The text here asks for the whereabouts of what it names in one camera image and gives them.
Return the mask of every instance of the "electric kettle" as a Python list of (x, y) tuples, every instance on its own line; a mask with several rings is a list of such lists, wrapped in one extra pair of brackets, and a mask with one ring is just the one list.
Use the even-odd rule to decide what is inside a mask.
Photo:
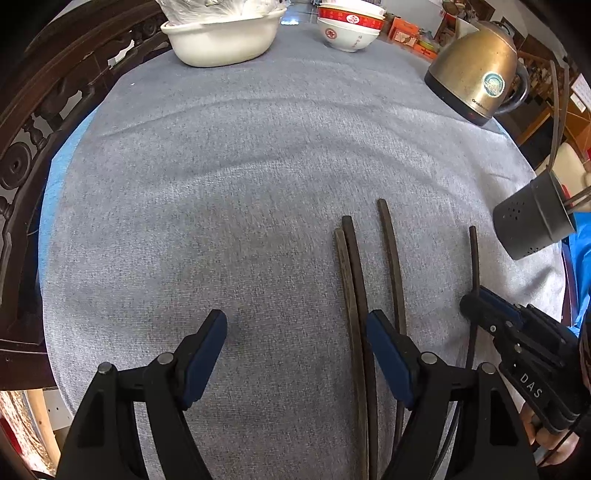
[[(517, 90), (505, 100), (515, 75)], [(441, 100), (476, 125), (523, 103), (530, 89), (511, 37), (490, 22), (457, 19), (456, 39), (433, 61), (425, 83)]]

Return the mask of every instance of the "orange box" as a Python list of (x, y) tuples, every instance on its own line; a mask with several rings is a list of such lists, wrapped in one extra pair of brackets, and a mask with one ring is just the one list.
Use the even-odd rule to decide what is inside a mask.
[(392, 22), (392, 29), (394, 28), (404, 33), (407, 33), (408, 35), (412, 35), (413, 37), (416, 37), (419, 31), (418, 25), (407, 22), (406, 20), (403, 20), (400, 17), (394, 18), (394, 22)]
[(391, 39), (409, 47), (414, 46), (414, 44), (417, 42), (417, 37), (413, 37), (412, 35), (409, 35), (401, 30), (395, 30)]
[(437, 58), (437, 54), (433, 50), (422, 47), (418, 43), (413, 47), (413, 50), (417, 53), (420, 53), (423, 57), (426, 57), (429, 60), (434, 60)]

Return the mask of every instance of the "hand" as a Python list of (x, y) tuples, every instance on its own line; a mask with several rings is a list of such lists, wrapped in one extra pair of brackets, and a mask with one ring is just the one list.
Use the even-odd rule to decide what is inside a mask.
[[(534, 425), (533, 422), (534, 415), (535, 413), (531, 407), (527, 403), (524, 403), (519, 416), (523, 422), (523, 426), (525, 427), (525, 432), (530, 445), (533, 444), (535, 440), (540, 446), (545, 447), (548, 450), (553, 449), (569, 431), (565, 430), (560, 432), (558, 435), (552, 435), (543, 427), (536, 431), (536, 425)], [(558, 465), (559, 463), (564, 462), (574, 452), (578, 442), (578, 435), (576, 433), (571, 434), (569, 438), (567, 438), (566, 441), (560, 446), (560, 448), (543, 463), (542, 466)]]

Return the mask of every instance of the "bowl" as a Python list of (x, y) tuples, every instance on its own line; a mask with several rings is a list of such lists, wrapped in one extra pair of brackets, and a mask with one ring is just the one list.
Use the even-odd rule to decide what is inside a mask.
[(318, 7), (318, 18), (323, 20), (338, 20), (344, 24), (359, 25), (376, 30), (381, 30), (384, 26), (383, 17), (355, 12), (332, 4), (321, 4)]
[(330, 18), (322, 18), (322, 21), (323, 21), (323, 23), (330, 25), (332, 27), (350, 28), (354, 31), (358, 31), (361, 33), (374, 34), (374, 33), (376, 33), (376, 31), (378, 31), (376, 28), (362, 27), (361, 25), (353, 25), (353, 24), (343, 23), (339, 20), (331, 20)]
[(322, 36), (337, 50), (353, 52), (367, 47), (378, 38), (379, 30), (374, 28), (347, 25), (344, 22), (331, 22), (319, 18), (318, 28)]
[(386, 10), (379, 5), (370, 4), (363, 0), (324, 0), (322, 5), (332, 5), (333, 7), (344, 8), (360, 14), (373, 15), (375, 17), (384, 17)]
[(168, 35), (176, 56), (193, 67), (220, 67), (252, 60), (265, 53), (277, 34), (286, 8), (273, 10), (261, 18), (218, 23), (169, 25)]

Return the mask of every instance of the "kettle label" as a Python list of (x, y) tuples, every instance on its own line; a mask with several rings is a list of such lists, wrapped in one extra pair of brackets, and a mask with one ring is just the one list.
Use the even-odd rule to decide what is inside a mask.
[(488, 72), (482, 77), (485, 92), (493, 98), (500, 97), (505, 90), (503, 77), (496, 72)]

